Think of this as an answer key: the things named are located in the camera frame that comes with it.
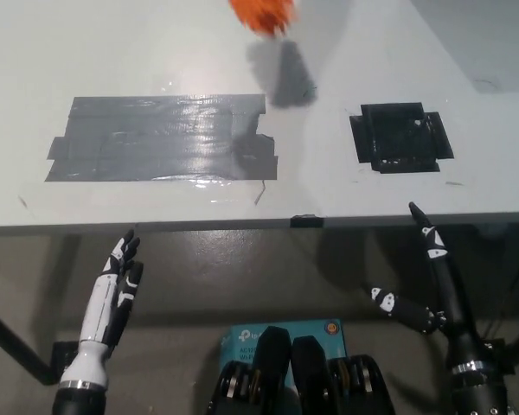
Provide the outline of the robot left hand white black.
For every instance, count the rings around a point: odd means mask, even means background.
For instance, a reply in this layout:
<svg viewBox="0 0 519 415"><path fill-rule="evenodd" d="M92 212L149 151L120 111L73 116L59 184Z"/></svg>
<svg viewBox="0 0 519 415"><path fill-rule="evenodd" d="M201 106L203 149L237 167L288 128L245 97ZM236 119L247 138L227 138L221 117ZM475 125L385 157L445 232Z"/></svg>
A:
<svg viewBox="0 0 519 415"><path fill-rule="evenodd" d="M139 244L131 229L107 257L88 300L77 355L61 376L60 388L108 388L106 362L119 344L143 276L144 265L134 259Z"/></svg>

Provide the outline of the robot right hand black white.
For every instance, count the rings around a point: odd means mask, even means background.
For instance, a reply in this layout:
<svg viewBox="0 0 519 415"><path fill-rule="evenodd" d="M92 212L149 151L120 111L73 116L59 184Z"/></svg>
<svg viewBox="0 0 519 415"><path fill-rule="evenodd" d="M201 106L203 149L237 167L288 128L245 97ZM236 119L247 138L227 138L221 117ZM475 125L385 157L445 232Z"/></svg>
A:
<svg viewBox="0 0 519 415"><path fill-rule="evenodd" d="M439 309L433 311L371 283L362 288L386 316L424 335L440 331L448 341L445 364L453 374L494 370L497 364L477 332L460 272L438 228L414 202L408 207L422 234Z"/></svg>

